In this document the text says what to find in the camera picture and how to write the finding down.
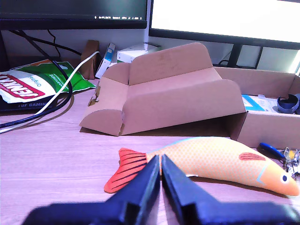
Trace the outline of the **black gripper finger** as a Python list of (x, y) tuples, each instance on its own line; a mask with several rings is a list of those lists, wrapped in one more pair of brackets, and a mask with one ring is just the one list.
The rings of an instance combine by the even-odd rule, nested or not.
[(159, 189), (159, 156), (155, 156), (124, 188), (100, 204), (100, 217), (93, 224), (144, 225)]
[(163, 188), (181, 225), (233, 225), (226, 207), (207, 193), (167, 156), (162, 156)]

